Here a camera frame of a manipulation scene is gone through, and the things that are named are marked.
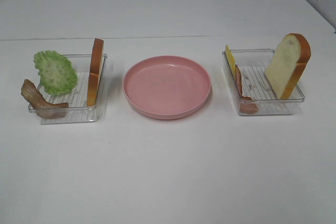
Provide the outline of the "clear left plastic tray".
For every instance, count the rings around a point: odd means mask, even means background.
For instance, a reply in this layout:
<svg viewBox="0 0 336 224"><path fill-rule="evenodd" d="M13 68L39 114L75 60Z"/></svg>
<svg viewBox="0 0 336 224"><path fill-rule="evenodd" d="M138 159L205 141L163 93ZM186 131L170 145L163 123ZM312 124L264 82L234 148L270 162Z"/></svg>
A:
<svg viewBox="0 0 336 224"><path fill-rule="evenodd" d="M28 112L35 114L40 120L40 124L94 122L104 117L111 73L107 63L107 54L104 53L102 57L102 72L94 106L87 106L91 54L66 55L66 57L71 61L72 67L77 73L76 87L70 93L64 95L50 95L45 92L41 85L37 86L37 90L47 102L53 104L67 102L69 107L63 109L34 109L31 105L28 105Z"/></svg>

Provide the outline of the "yellow cheese slice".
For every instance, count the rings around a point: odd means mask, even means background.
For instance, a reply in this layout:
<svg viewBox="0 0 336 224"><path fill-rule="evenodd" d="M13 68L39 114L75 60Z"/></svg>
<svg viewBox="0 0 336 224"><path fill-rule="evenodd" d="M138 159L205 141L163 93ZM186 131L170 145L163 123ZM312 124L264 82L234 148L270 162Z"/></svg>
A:
<svg viewBox="0 0 336 224"><path fill-rule="evenodd" d="M232 72L232 75L235 77L235 74L236 74L236 64L235 64L235 58L229 48L228 45L225 46L225 51L224 51L225 55L226 55L226 58L227 58L227 61L228 61L228 64L229 64L229 67L230 67L230 70Z"/></svg>

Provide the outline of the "clear right plastic tray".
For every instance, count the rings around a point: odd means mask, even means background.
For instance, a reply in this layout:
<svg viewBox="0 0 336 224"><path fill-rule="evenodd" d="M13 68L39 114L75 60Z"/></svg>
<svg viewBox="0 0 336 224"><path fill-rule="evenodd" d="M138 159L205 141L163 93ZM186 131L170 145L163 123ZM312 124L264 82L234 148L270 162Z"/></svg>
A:
<svg viewBox="0 0 336 224"><path fill-rule="evenodd" d="M223 51L224 73L239 115L291 115L299 110L305 96L298 86L294 88L290 98L278 100L266 79L265 70L274 55L274 49L236 49L231 52L235 58L235 64L241 71L243 95L251 97L258 106L258 112L255 114L239 112L240 97L235 77Z"/></svg>

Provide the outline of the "bread slice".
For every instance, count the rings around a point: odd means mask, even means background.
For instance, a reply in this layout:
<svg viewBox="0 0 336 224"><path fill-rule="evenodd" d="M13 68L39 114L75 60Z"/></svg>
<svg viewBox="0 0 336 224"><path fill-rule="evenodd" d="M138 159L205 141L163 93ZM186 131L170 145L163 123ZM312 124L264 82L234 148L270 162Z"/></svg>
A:
<svg viewBox="0 0 336 224"><path fill-rule="evenodd" d="M103 47L104 41L102 39L96 38L93 43L91 54L88 78L87 106L94 106L96 103L103 66Z"/></svg>
<svg viewBox="0 0 336 224"><path fill-rule="evenodd" d="M311 48L303 35L290 33L282 39L265 70L277 99L290 97L310 57Z"/></svg>

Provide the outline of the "pink round plate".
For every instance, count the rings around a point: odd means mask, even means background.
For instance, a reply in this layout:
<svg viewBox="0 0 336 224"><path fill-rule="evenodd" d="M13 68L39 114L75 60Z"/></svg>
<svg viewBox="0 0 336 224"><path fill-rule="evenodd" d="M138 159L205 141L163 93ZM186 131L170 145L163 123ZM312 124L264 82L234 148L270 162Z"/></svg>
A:
<svg viewBox="0 0 336 224"><path fill-rule="evenodd" d="M179 119L196 112L211 90L205 68L178 56L140 61L127 71L123 80L123 92L130 106L160 120Z"/></svg>

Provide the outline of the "green lettuce leaf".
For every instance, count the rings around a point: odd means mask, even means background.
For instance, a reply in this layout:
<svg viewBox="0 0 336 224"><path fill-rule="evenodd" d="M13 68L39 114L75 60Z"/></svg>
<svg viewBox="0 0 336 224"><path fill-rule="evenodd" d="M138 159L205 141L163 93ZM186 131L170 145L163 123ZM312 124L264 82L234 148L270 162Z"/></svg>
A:
<svg viewBox="0 0 336 224"><path fill-rule="evenodd" d="M34 54L34 64L38 69L40 84L48 94L66 94L77 85L78 77L71 61L54 50Z"/></svg>

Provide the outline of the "clear plastic tray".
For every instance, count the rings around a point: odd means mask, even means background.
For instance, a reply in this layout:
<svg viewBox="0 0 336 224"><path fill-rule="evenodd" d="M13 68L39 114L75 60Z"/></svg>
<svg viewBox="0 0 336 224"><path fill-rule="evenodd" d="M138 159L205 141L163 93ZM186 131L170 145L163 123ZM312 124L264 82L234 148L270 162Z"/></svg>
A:
<svg viewBox="0 0 336 224"><path fill-rule="evenodd" d="M94 122L104 117L111 73L107 63L107 54L104 53L102 57L102 72L94 106L87 106L91 54L66 55L66 57L71 61L72 67L77 73L76 87L70 93L64 95L50 95L45 92L41 85L37 86L37 90L47 102L53 104L67 102L69 107L63 109L34 109L31 105L28 105L28 112L35 114L40 120L40 124Z"/></svg>
<svg viewBox="0 0 336 224"><path fill-rule="evenodd" d="M294 88L290 98L278 100L266 79L265 70L274 55L274 49L236 49L231 52L235 58L235 64L241 71L243 95L251 97L258 106L258 112L255 114L239 112L240 97L235 77L223 51L224 73L239 115L291 115L299 110L305 96L298 86Z"/></svg>

